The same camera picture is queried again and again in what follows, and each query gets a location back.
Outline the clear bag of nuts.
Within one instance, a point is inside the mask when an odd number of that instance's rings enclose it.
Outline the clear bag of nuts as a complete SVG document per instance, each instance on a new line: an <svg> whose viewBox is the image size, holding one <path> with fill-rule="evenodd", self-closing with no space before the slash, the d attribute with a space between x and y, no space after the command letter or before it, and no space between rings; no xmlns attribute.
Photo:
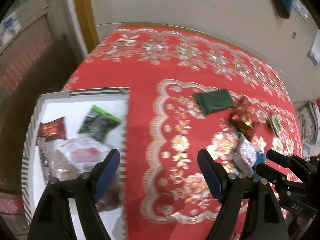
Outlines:
<svg viewBox="0 0 320 240"><path fill-rule="evenodd" d="M107 194L120 165L120 153L111 149L106 158L97 163L91 172L84 172L71 180L57 181L56 186L67 198L84 200L97 204Z"/></svg>

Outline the dark green snack packet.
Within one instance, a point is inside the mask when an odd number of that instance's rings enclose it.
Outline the dark green snack packet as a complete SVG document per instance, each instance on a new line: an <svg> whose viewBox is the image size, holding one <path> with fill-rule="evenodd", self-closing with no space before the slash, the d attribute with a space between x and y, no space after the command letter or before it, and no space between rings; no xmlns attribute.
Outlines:
<svg viewBox="0 0 320 240"><path fill-rule="evenodd" d="M194 99L203 116L234 107L232 97L226 89L195 93Z"/></svg>

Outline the striped white storage box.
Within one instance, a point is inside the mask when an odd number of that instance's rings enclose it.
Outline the striped white storage box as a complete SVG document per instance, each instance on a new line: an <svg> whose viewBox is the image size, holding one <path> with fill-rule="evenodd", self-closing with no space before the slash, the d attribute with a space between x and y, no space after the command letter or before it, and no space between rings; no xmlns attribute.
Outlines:
<svg viewBox="0 0 320 240"><path fill-rule="evenodd" d="M128 88L42 94L25 137L28 239L125 239Z"/></svg>

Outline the red gold snack packet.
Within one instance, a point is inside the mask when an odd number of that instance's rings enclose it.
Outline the red gold snack packet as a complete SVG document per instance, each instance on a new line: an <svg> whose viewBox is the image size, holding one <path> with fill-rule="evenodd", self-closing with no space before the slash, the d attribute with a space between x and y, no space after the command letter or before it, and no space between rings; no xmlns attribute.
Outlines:
<svg viewBox="0 0 320 240"><path fill-rule="evenodd" d="M260 124L255 111L253 111L253 103L246 96L242 96L234 106L228 122L248 141L252 141Z"/></svg>

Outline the black green snack packet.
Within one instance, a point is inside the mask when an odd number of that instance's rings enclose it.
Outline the black green snack packet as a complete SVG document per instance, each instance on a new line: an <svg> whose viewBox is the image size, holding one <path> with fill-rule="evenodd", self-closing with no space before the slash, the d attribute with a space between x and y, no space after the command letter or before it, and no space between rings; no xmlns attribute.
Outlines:
<svg viewBox="0 0 320 240"><path fill-rule="evenodd" d="M120 118L92 105L78 130L78 134L87 134L93 139L103 142L107 134L120 124Z"/></svg>

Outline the red snack packet in box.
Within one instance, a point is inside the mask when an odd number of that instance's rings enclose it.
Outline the red snack packet in box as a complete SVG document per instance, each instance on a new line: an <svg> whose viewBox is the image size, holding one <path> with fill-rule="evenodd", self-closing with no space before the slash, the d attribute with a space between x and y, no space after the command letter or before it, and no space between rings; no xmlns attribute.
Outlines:
<svg viewBox="0 0 320 240"><path fill-rule="evenodd" d="M39 138L42 137L45 137L46 142L57 139L66 140L65 117L47 123L40 123L36 138L36 146L39 145Z"/></svg>

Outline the red floral tablecloth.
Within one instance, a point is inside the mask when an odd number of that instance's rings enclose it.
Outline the red floral tablecloth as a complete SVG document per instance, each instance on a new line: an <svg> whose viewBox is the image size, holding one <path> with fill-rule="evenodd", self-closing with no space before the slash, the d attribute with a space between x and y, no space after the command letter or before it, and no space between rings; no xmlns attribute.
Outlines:
<svg viewBox="0 0 320 240"><path fill-rule="evenodd" d="M160 24L124 24L88 55L64 90L130 89L125 152L126 239L205 239L220 210L197 165L222 165L235 140L230 109L203 116L194 94L226 89L253 103L263 151L302 155L299 124L278 72L218 38ZM268 116L280 118L276 137Z"/></svg>

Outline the wooden door frame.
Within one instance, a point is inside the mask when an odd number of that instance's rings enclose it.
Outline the wooden door frame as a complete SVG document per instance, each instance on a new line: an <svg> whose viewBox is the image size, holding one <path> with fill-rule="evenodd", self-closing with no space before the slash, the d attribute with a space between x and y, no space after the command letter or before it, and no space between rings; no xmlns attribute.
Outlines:
<svg viewBox="0 0 320 240"><path fill-rule="evenodd" d="M74 3L81 33L84 38L84 43L88 52L90 53L99 44L92 1L74 0Z"/></svg>

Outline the dark chocolate bar packet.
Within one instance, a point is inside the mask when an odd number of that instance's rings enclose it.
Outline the dark chocolate bar packet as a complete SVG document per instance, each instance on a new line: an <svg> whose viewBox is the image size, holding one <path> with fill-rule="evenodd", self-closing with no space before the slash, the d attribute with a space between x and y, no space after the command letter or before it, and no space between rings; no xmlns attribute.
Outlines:
<svg viewBox="0 0 320 240"><path fill-rule="evenodd" d="M44 134L40 135L37 139L38 147L39 147L39 158L41 164L41 170L44 177L44 182L48 184L51 176L51 168L49 159L47 156L47 145L46 145L46 136Z"/></svg>

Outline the metal roller shutter door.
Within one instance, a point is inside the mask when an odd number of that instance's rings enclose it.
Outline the metal roller shutter door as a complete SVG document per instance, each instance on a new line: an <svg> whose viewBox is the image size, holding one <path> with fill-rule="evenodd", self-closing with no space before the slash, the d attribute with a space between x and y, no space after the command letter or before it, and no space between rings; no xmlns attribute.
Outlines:
<svg viewBox="0 0 320 240"><path fill-rule="evenodd" d="M78 61L65 33L37 17L1 52L1 192L21 193L25 135L41 94L58 92Z"/></svg>

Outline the white silver snack packet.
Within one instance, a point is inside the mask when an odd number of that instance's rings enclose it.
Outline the white silver snack packet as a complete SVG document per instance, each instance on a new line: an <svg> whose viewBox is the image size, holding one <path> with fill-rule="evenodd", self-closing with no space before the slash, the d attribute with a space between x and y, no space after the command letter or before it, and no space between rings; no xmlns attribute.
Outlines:
<svg viewBox="0 0 320 240"><path fill-rule="evenodd" d="M90 172L97 163L102 162L111 148L110 145L82 134L59 144L55 149L55 155L64 157L67 163L82 173Z"/></svg>

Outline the round green wrapped cake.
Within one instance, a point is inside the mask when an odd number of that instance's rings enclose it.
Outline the round green wrapped cake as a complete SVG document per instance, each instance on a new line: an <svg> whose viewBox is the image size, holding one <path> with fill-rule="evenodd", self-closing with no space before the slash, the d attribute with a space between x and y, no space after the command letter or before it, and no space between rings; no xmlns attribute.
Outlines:
<svg viewBox="0 0 320 240"><path fill-rule="evenodd" d="M282 129L280 118L274 114L268 116L268 124L271 127L274 135L279 137Z"/></svg>

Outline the patterned chair cushion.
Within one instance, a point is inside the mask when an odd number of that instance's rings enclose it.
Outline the patterned chair cushion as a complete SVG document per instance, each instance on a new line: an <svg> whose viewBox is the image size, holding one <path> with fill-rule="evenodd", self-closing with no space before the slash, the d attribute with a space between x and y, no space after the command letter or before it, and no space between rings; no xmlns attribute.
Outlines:
<svg viewBox="0 0 320 240"><path fill-rule="evenodd" d="M319 137L319 107L315 100L293 104L298 119L301 139L306 147L315 146Z"/></svg>

